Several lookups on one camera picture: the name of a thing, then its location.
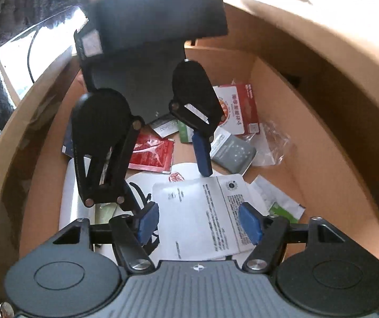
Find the wooden drawer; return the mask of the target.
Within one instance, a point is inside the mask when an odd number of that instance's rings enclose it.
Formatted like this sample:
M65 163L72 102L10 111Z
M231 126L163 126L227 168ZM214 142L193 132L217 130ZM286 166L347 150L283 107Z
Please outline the wooden drawer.
M224 0L228 34L186 50L214 84L251 83L260 117L291 138L263 175L379 258L379 32L369 18L299 0ZM0 137L0 302L3 278L56 233L66 158L61 144L84 89L62 51Z

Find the green white box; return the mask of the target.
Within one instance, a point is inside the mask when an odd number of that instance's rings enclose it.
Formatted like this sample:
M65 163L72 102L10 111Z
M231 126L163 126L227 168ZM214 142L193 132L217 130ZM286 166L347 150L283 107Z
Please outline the green white box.
M177 121L180 142L183 144L191 144L194 130L181 121Z

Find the grey star-pattern packet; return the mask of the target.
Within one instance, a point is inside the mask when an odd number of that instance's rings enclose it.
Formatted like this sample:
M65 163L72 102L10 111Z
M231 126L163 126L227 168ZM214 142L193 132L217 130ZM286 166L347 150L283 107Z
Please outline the grey star-pattern packet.
M213 162L231 174L245 174L256 156L256 148L248 142L217 129L211 143L210 157Z

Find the white green packet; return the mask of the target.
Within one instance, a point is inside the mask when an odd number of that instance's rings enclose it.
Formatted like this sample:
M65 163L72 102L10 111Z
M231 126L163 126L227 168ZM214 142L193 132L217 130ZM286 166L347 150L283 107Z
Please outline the white green packet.
M291 223L298 223L305 212L303 206L261 175L248 185L248 189L252 205L263 215L279 215Z

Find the white flat packet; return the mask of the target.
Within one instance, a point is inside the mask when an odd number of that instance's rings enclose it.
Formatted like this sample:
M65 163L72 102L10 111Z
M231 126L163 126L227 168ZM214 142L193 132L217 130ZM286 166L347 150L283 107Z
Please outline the white flat packet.
M157 118L149 126L162 139L179 131L178 120L171 114Z

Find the red white box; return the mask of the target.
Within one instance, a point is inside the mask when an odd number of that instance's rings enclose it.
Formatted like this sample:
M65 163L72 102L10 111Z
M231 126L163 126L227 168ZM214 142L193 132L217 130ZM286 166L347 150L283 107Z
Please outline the red white box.
M213 89L225 115L220 127L236 136L260 132L251 84L218 85Z

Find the red sachet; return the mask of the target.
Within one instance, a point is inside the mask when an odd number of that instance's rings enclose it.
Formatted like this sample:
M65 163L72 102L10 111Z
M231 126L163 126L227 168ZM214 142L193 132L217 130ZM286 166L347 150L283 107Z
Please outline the red sachet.
M140 134L136 140L128 168L169 174L173 164L174 141Z

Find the clear crumpled plastic bag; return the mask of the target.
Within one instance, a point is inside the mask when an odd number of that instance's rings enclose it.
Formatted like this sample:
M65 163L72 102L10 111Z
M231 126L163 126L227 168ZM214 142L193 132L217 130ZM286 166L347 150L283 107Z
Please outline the clear crumpled plastic bag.
M256 149L252 165L273 167L283 162L291 147L291 139L281 132L273 122L260 123L259 132L252 136L250 145Z

